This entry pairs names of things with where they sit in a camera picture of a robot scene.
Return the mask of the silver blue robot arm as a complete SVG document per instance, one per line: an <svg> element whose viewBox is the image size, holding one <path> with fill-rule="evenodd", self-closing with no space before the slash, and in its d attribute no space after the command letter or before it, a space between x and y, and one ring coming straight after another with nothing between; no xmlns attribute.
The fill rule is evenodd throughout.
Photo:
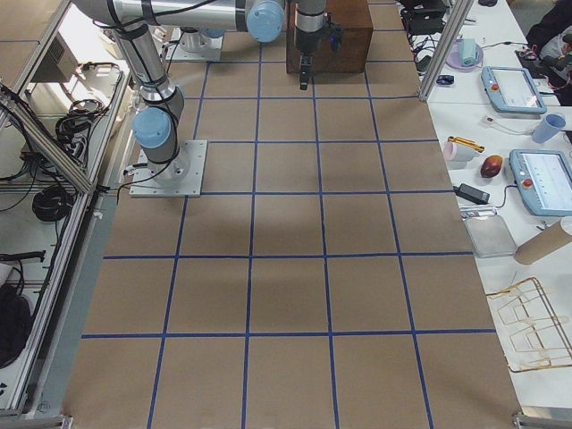
<svg viewBox="0 0 572 429"><path fill-rule="evenodd" d="M135 75L146 108L135 116L132 129L147 158L152 179L161 184L180 181L189 158L178 140L184 95L168 77L150 29L175 26L198 32L247 32L268 43L282 32L283 1L77 1L90 19L109 28Z"/></svg>
<svg viewBox="0 0 572 429"><path fill-rule="evenodd" d="M225 34L224 29L180 27L180 31L180 45L190 53L220 48Z"/></svg>

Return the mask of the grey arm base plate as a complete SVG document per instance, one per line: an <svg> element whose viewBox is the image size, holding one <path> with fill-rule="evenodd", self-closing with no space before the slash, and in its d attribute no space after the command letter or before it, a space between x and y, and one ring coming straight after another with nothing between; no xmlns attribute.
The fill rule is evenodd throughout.
<svg viewBox="0 0 572 429"><path fill-rule="evenodd" d="M134 198L177 198L201 195L207 141L181 140L178 156L163 171L158 164L149 164L144 151L139 151L139 163L146 166L134 173L130 195Z"/></svg>
<svg viewBox="0 0 572 429"><path fill-rule="evenodd" d="M175 27L171 39L164 44L164 59L179 63L218 62L224 34L221 29Z"/></svg>

